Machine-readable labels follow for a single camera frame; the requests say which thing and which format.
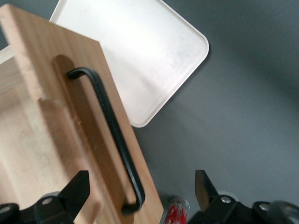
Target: screw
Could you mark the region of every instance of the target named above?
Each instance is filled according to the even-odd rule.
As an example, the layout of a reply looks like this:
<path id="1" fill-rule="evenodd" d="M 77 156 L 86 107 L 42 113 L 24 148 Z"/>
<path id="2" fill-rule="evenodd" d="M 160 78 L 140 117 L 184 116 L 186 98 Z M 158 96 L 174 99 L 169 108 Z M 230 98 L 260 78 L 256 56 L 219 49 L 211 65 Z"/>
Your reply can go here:
<path id="1" fill-rule="evenodd" d="M 52 201 L 51 197 L 46 198 L 45 200 L 42 201 L 43 205 L 49 204 Z"/>
<path id="2" fill-rule="evenodd" d="M 260 204 L 260 209 L 263 210 L 263 211 L 269 211 L 269 205 L 265 204 L 265 203 L 262 203 Z"/>
<path id="3" fill-rule="evenodd" d="M 6 207 L 0 209 L 0 214 L 2 214 L 2 213 L 4 213 L 4 212 L 7 212 L 7 211 L 9 211 L 9 210 L 10 210 L 10 206 L 6 206 Z"/>
<path id="4" fill-rule="evenodd" d="M 221 197 L 221 200 L 222 200 L 222 202 L 225 203 L 225 204 L 229 204 L 229 203 L 232 202 L 232 200 L 231 200 L 229 197 L 227 197 L 227 196 L 223 196 L 223 197 Z"/>

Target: wooden board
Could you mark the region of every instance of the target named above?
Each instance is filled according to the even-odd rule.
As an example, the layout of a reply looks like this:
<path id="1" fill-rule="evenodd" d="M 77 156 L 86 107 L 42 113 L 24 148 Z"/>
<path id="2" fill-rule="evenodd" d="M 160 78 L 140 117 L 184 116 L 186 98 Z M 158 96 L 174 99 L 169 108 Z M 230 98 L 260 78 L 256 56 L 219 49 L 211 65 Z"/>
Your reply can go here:
<path id="1" fill-rule="evenodd" d="M 163 208 L 99 43 L 9 5 L 0 8 L 0 22 L 23 82 L 0 94 L 5 108 L 0 112 L 0 141 L 12 139 L 0 147 L 0 170 L 5 174 L 0 178 L 8 183 L 0 184 L 7 192 L 0 203 L 12 200 L 23 209 L 88 169 L 91 195 L 77 223 L 159 223 Z M 135 197 L 91 84 L 80 79 L 88 100 L 83 105 L 99 133 L 94 141 L 80 126 L 84 119 L 76 115 L 78 108 L 70 107 L 52 65 L 60 54 L 76 67 L 95 69 L 103 80 L 146 194 L 142 209 L 133 216 L 120 211 Z"/>

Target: red label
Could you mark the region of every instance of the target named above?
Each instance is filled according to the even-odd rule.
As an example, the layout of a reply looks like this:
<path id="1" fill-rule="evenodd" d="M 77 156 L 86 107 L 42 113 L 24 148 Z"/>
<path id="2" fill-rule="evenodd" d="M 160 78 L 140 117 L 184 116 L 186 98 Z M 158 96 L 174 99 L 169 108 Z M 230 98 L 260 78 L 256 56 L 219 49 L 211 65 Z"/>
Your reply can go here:
<path id="1" fill-rule="evenodd" d="M 164 224 L 186 224 L 187 218 L 187 211 L 175 204 L 168 210 Z"/>

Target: red and white object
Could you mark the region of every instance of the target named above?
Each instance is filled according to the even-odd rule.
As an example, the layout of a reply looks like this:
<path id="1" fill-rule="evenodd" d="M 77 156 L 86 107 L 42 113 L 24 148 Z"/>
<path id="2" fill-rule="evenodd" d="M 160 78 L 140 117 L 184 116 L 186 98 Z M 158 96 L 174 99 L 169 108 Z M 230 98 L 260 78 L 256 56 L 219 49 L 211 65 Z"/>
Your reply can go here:
<path id="1" fill-rule="evenodd" d="M 50 21 L 100 42 L 135 127 L 148 124 L 209 51 L 162 0 L 60 0 Z"/>
<path id="2" fill-rule="evenodd" d="M 185 199 L 172 199 L 164 224 L 186 224 L 189 209 L 189 203 Z"/>

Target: drawer front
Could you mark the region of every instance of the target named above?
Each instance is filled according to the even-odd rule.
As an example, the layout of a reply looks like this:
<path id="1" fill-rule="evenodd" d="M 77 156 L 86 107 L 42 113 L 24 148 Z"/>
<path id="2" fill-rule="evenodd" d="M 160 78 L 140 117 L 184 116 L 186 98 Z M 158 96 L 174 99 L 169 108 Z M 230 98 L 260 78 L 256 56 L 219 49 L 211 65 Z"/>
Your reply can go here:
<path id="1" fill-rule="evenodd" d="M 38 186 L 27 191 L 26 197 L 15 187 L 12 200 L 21 208 L 29 206 L 29 198 L 59 191 L 79 170 L 88 169 L 91 195 L 78 223 L 159 223 L 163 208 L 99 43 L 9 5 L 0 9 L 0 22 L 23 79 L 17 87 L 26 92 L 17 89 L 4 99 L 17 96 L 18 103 L 29 102 L 29 111 L 23 114 L 31 112 L 34 119 L 25 119 L 31 129 L 40 129 L 42 137 L 37 131 L 32 133 L 40 138 L 39 146 L 46 142 L 46 149 L 36 149 L 36 153 L 22 146 L 15 152 L 18 165 L 9 156 L 1 158 L 6 165 L 0 168 L 12 185 L 21 183 L 23 191 Z M 59 64 L 58 55 L 71 63 Z M 65 72 L 73 67 L 96 70 L 104 84 L 146 195 L 135 214 L 121 212 L 124 204 L 136 198 L 90 81 L 82 77 L 71 85 L 65 82 Z M 29 158 L 27 173 L 22 173 L 24 165 L 18 155 Z M 20 175 L 13 177 L 10 168 Z"/>

